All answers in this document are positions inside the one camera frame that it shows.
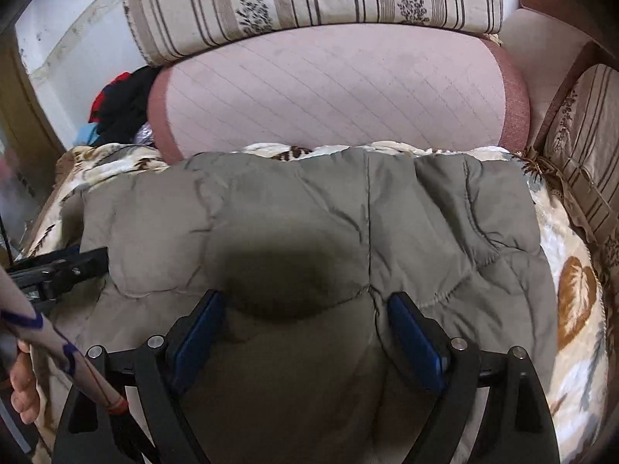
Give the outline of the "person's left hand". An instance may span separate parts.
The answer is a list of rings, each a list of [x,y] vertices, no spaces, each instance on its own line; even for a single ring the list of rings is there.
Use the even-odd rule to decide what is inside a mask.
[[[9,373],[13,394],[10,396],[14,410],[24,424],[31,424],[37,419],[41,400],[37,391],[37,380],[32,369],[29,346],[23,341],[18,343],[18,355]]]

